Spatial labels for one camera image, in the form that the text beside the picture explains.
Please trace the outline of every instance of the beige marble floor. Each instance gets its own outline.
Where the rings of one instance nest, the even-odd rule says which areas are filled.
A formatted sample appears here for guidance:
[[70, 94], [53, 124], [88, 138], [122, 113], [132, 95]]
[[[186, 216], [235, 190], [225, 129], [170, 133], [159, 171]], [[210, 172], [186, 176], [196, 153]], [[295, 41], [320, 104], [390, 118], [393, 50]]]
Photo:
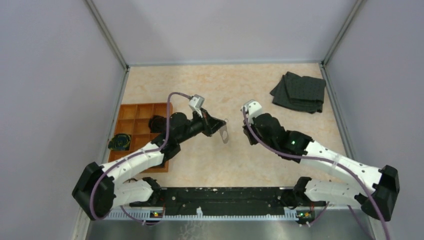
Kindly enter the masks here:
[[[235, 64], [131, 67], [122, 104], [166, 102], [170, 92], [205, 97], [203, 107], [214, 117], [228, 119], [229, 142], [220, 135], [198, 135], [181, 144], [170, 160], [168, 173], [150, 176], [164, 187], [293, 186], [299, 177], [320, 180], [329, 175], [284, 160], [261, 145], [250, 146], [242, 131], [241, 106], [255, 99], [264, 112], [278, 118], [287, 130], [313, 137], [329, 149], [345, 154], [327, 93], [322, 113], [302, 113], [273, 105], [270, 90], [287, 71], [322, 78], [318, 64]], [[174, 112], [192, 115], [187, 99], [174, 96]]]

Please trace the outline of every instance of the purple cable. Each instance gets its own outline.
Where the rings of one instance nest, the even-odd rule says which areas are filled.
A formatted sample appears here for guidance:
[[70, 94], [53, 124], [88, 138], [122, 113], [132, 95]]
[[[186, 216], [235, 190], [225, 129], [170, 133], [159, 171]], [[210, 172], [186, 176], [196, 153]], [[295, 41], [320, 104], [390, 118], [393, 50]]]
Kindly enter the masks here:
[[309, 223], [309, 226], [307, 224], [306, 225], [303, 225], [303, 226], [311, 227], [312, 225], [314, 225], [317, 222], [317, 220], [320, 219], [323, 216], [323, 213], [327, 210], [327, 208], [329, 207], [329, 204], [330, 204], [330, 202], [327, 202], [327, 204], [324, 206], [324, 208], [318, 214], [318, 216], [316, 216], [316, 218]]
[[347, 207], [349, 208], [350, 212], [352, 213], [353, 217], [355, 218], [356, 222], [359, 224], [360, 229], [362, 229], [362, 231], [372, 240], [374, 240], [374, 237], [371, 236], [371, 234], [367, 231], [367, 229], [365, 228], [364, 225], [362, 225], [361, 221], [359, 220], [359, 217], [356, 215], [356, 213], [354, 212], [354, 210], [352, 209], [351, 206], [347, 205]]
[[260, 140], [259, 137], [253, 132], [253, 129], [250, 126], [248, 118], [246, 116], [245, 107], [243, 107], [241, 111], [243, 112], [244, 123], [246, 124], [247, 128], [249, 129], [249, 131], [252, 134], [252, 136], [254, 137], [254, 139], [256, 139], [256, 141], [258, 143], [260, 143], [262, 146], [264, 146], [266, 149], [270, 150], [271, 152], [273, 152], [273, 153], [275, 153], [279, 156], [285, 157], [285, 158], [302, 159], [302, 160], [318, 160], [318, 161], [322, 161], [322, 162], [326, 162], [326, 163], [330, 163], [330, 164], [336, 164], [339, 168], [345, 170], [348, 174], [350, 174], [358, 182], [358, 184], [361, 186], [361, 188], [365, 191], [366, 195], [368, 196], [369, 201], [371, 202], [372, 206], [374, 207], [375, 212], [377, 213], [378, 218], [381, 221], [381, 225], [383, 227], [386, 239], [390, 240], [389, 229], [387, 228], [387, 224], [384, 220], [382, 212], [380, 211], [379, 207], [377, 206], [377, 203], [374, 200], [374, 198], [372, 197], [368, 188], [365, 186], [365, 184], [359, 179], [359, 177], [352, 170], [350, 170], [349, 168], [347, 168], [346, 166], [344, 166], [342, 164], [335, 163], [333, 160], [330, 160], [330, 159], [327, 159], [327, 158], [324, 158], [324, 157], [298, 156], [298, 155], [287, 154], [287, 153], [280, 152], [280, 151], [273, 149], [272, 147], [266, 145], [262, 140]]
[[[116, 167], [118, 167], [123, 162], [125, 162], [127, 160], [130, 160], [130, 159], [132, 159], [132, 158], [134, 158], [136, 156], [142, 155], [142, 154], [147, 154], [147, 153], [151, 153], [151, 152], [160, 151], [167, 144], [168, 139], [169, 139], [169, 135], [170, 135], [170, 109], [171, 109], [170, 103], [171, 103], [171, 96], [172, 95], [180, 95], [180, 96], [183, 96], [183, 97], [185, 97], [185, 98], [187, 98], [189, 100], [192, 98], [191, 96], [189, 96], [187, 94], [184, 94], [184, 93], [181, 93], [181, 92], [171, 92], [168, 95], [168, 99], [167, 99], [167, 102], [166, 102], [166, 135], [165, 135], [165, 141], [163, 141], [163, 144], [160, 147], [156, 148], [156, 149], [150, 149], [150, 150], [146, 150], [144, 152], [136, 152], [134, 154], [129, 155], [127, 158], [124, 158], [123, 160], [121, 160], [121, 161], [115, 163], [114, 165], [112, 165], [95, 182], [94, 187], [93, 187], [93, 189], [91, 191], [91, 195], [90, 195], [90, 213], [91, 213], [91, 215], [93, 216], [93, 218], [95, 220], [102, 220], [102, 219], [106, 218], [106, 216], [108, 216], [108, 214], [109, 214], [108, 213], [108, 214], [104, 215], [103, 217], [99, 217], [99, 216], [96, 215], [96, 213], [94, 211], [94, 196], [95, 196], [95, 193], [97, 191], [97, 188], [99, 187], [99, 184], [102, 181], [102, 179], [105, 178], [108, 173], [110, 173], [113, 169], [115, 169]], [[124, 211], [124, 213], [127, 216], [129, 216], [130, 218], [132, 218], [132, 216], [130, 216], [126, 211]]]

